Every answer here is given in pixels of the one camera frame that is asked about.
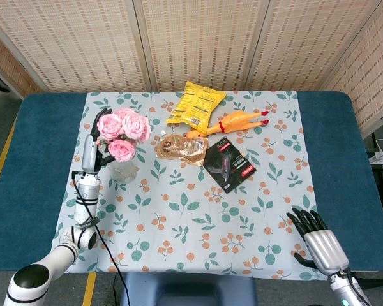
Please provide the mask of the pink artificial rose bouquet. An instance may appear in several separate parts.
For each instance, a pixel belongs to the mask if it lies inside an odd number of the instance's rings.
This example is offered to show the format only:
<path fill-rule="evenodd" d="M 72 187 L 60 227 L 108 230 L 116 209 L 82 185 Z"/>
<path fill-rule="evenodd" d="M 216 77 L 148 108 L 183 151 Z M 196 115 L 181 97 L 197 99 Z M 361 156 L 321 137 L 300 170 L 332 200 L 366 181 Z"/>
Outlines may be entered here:
<path fill-rule="evenodd" d="M 106 112 L 95 120 L 96 143 L 104 153 L 120 163 L 135 157 L 138 145 L 145 143 L 151 134 L 149 119 L 131 108 Z"/>

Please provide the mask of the yellow snack bag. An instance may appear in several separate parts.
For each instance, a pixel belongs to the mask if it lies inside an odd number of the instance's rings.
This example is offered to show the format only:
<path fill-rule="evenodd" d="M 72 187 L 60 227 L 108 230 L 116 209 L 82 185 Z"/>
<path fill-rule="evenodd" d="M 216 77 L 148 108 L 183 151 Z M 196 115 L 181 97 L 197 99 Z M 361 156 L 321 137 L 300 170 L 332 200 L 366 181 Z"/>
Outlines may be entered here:
<path fill-rule="evenodd" d="M 184 123 L 205 134 L 213 110 L 224 100 L 226 92 L 187 81 L 184 94 L 171 111 L 167 124 Z"/>

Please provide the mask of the yellow rubber chicken toy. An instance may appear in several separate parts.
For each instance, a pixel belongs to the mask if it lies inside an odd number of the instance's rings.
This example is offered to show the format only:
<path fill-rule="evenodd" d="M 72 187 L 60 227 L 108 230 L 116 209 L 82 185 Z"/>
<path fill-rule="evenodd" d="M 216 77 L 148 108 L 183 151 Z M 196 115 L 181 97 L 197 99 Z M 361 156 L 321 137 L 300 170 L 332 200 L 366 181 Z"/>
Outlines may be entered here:
<path fill-rule="evenodd" d="M 225 116 L 217 124 L 208 127 L 205 133 L 193 130 L 187 132 L 185 137 L 205 137 L 215 133 L 228 134 L 234 131 L 242 131 L 245 129 L 266 126 L 269 123 L 269 119 L 260 120 L 258 122 L 252 122 L 251 120 L 257 117 L 266 117 L 268 113 L 269 112 L 267 110 L 259 113 L 245 113 L 243 111 L 236 111 Z"/>

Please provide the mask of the brown transparent food pouch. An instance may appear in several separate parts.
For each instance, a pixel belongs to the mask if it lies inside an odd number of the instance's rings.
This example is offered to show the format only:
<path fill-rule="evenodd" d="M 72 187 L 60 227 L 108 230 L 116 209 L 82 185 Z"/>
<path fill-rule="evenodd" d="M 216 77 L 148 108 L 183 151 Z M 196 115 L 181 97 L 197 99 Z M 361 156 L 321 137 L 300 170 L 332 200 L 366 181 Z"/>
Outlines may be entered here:
<path fill-rule="evenodd" d="M 207 138 L 164 135 L 156 147 L 156 157 L 168 160 L 179 159 L 188 164 L 203 166 L 207 147 Z"/>

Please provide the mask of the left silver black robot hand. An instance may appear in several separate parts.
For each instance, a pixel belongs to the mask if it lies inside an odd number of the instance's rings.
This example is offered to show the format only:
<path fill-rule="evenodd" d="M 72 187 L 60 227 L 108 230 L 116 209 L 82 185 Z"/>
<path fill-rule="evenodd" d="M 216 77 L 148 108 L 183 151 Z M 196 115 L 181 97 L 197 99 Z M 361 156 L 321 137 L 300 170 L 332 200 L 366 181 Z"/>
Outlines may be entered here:
<path fill-rule="evenodd" d="M 103 115 L 111 114 L 112 109 L 106 108 L 100 111 L 93 122 L 91 132 L 87 135 L 84 142 L 84 152 L 82 155 L 82 170 L 84 173 L 97 174 L 102 166 L 106 166 L 108 163 L 115 161 L 115 158 L 111 155 L 103 157 L 102 153 L 98 149 L 96 141 L 100 136 L 97 123 Z"/>

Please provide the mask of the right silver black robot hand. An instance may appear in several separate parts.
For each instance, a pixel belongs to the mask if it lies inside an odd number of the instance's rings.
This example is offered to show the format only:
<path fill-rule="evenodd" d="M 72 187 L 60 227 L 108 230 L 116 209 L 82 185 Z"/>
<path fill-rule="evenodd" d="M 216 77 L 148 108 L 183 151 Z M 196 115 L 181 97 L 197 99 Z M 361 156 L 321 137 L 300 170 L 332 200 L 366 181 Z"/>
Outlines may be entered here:
<path fill-rule="evenodd" d="M 286 213 L 305 242 L 311 260 L 304 259 L 298 253 L 295 259 L 307 268 L 317 269 L 320 273 L 331 276 L 349 271 L 349 259 L 334 233 L 326 226 L 321 216 L 314 210 L 292 209 Z"/>

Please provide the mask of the floral orange fruit tablecloth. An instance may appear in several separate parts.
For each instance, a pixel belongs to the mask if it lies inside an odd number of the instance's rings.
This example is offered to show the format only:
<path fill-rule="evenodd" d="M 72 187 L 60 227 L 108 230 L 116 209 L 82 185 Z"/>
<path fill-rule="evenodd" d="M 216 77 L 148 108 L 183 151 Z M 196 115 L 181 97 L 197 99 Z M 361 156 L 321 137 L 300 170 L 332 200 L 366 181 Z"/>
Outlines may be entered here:
<path fill-rule="evenodd" d="M 103 108 L 131 108 L 151 125 L 133 158 L 135 180 L 120 184 L 100 172 L 96 215 L 101 236 L 69 268 L 79 272 L 190 272 L 265 279 L 321 280 L 296 253 L 308 257 L 287 217 L 293 208 L 317 208 L 295 91 L 228 92 L 211 114 L 217 123 L 241 110 L 268 111 L 269 124 L 228 135 L 257 171 L 226 194 L 203 168 L 156 157 L 163 134 L 183 134 L 166 120 L 180 92 L 92 92 L 87 95 L 71 169 L 79 170 L 84 138 Z"/>

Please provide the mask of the teal felt table cover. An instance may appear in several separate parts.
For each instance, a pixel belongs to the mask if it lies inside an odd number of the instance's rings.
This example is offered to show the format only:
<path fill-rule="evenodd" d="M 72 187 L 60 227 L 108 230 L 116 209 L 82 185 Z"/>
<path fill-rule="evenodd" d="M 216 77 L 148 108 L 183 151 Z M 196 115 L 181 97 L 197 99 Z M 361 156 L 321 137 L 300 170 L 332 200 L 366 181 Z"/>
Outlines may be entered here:
<path fill-rule="evenodd" d="M 351 99 L 301 91 L 317 210 L 353 270 L 383 270 L 383 208 Z M 0 271 L 46 256 L 56 229 L 85 94 L 33 94 L 20 107 L 0 175 Z"/>

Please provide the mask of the black glue gun package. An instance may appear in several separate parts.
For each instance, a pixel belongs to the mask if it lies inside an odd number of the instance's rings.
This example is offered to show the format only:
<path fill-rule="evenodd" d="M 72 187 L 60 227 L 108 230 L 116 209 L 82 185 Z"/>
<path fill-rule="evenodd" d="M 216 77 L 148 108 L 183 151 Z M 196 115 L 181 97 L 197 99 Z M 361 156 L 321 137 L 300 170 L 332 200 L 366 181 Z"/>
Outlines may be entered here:
<path fill-rule="evenodd" d="M 206 150 L 203 167 L 226 194 L 257 171 L 227 138 Z"/>

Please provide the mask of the clear textured glass vase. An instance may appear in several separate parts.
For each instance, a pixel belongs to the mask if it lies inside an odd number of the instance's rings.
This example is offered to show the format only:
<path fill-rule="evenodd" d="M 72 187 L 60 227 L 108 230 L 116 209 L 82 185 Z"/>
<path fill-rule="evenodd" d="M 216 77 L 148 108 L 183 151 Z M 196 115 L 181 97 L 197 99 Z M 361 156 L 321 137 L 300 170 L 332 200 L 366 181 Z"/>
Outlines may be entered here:
<path fill-rule="evenodd" d="M 120 184 L 127 184 L 135 180 L 137 169 L 133 161 L 113 161 L 107 165 L 112 180 Z"/>

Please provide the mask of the woven folding screen panel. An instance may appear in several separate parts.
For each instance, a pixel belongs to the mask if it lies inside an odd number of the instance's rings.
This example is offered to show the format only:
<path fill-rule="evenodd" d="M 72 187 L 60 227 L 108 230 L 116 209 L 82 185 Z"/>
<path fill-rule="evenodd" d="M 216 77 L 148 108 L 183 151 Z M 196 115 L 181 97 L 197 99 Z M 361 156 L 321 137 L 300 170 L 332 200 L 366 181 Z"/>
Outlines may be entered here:
<path fill-rule="evenodd" d="M 148 91 L 134 0 L 0 0 L 0 40 L 41 91 Z"/>
<path fill-rule="evenodd" d="M 19 97 L 43 92 L 0 40 L 0 79 Z"/>
<path fill-rule="evenodd" d="M 383 0 L 350 42 L 322 88 L 349 96 L 363 138 L 383 125 Z"/>
<path fill-rule="evenodd" d="M 245 87 L 271 0 L 132 0 L 153 91 Z"/>
<path fill-rule="evenodd" d="M 245 89 L 318 89 L 381 0 L 266 0 Z"/>

